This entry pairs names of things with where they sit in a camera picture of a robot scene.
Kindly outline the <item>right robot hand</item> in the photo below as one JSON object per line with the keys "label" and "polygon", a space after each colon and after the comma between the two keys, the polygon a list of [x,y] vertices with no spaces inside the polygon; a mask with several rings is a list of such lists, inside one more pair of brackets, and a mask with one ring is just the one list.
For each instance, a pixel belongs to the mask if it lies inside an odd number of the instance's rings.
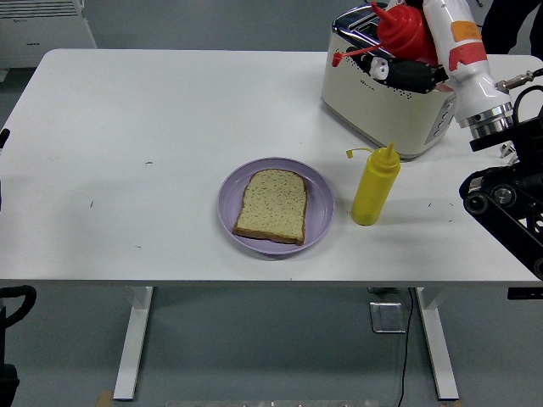
{"label": "right robot hand", "polygon": [[376,3],[379,46],[398,59],[442,67],[456,94],[456,121],[492,132],[512,125],[512,101],[496,87],[479,28],[465,1],[423,1],[386,9]]}

